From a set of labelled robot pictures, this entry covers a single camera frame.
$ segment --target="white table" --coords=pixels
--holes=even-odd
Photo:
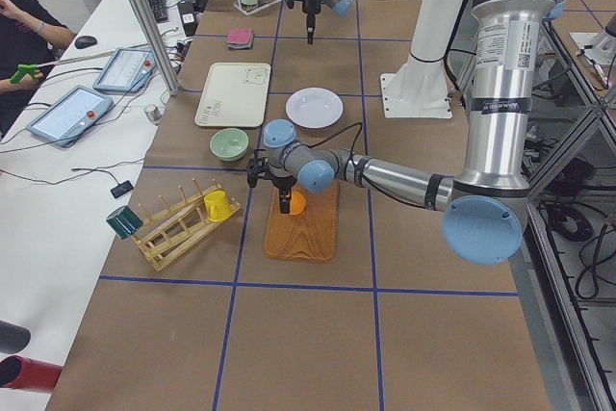
[[[164,40],[173,45],[185,39],[179,13],[169,9],[169,21],[160,23]],[[82,50],[71,45],[63,58],[84,56],[118,47],[145,43],[140,25],[128,0],[103,0],[79,35],[97,37],[98,44]],[[69,69],[102,67],[108,58],[57,65],[51,75]],[[96,72],[66,74],[43,83],[33,100],[53,103],[75,87],[91,87]],[[116,121],[94,127],[67,149],[45,145],[25,151],[0,154],[0,167],[29,178],[58,181],[75,175],[74,167],[111,166],[141,159],[156,133],[143,113],[143,107],[156,103],[166,87],[160,75],[145,93],[130,103]],[[117,101],[121,95],[115,95]],[[103,120],[117,116],[129,96]],[[5,137],[8,141],[26,126],[43,107],[26,109]],[[29,132],[21,132],[0,152],[41,144]],[[119,182],[137,181],[141,164],[110,168]],[[95,172],[57,186],[36,185],[31,181],[0,175],[0,320],[27,327],[30,344],[19,355],[62,365],[68,355],[91,292],[115,236],[106,216],[128,202],[130,194],[114,199],[110,188],[114,179]],[[0,354],[0,360],[6,354]],[[42,410],[49,395],[19,390],[0,390],[0,409]]]

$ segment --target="wooden cutting board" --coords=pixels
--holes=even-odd
[[[299,185],[293,191],[306,197],[306,208],[297,216],[280,214],[278,191],[273,191],[263,242],[266,255],[279,260],[329,262],[336,255],[340,185],[334,182],[319,194]]]

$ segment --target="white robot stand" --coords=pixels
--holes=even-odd
[[[451,118],[443,57],[462,1],[422,1],[408,61],[381,74],[385,117]]]

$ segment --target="red cylinder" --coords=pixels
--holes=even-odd
[[[51,394],[62,366],[13,355],[0,362],[0,387]]]

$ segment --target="person's hand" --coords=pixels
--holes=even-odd
[[[42,72],[37,72],[35,78],[30,74],[26,74],[17,84],[14,85],[15,90],[34,90],[39,85],[39,80],[42,79]]]
[[[0,14],[10,19],[18,19],[23,13],[13,2],[10,0],[0,0]]]

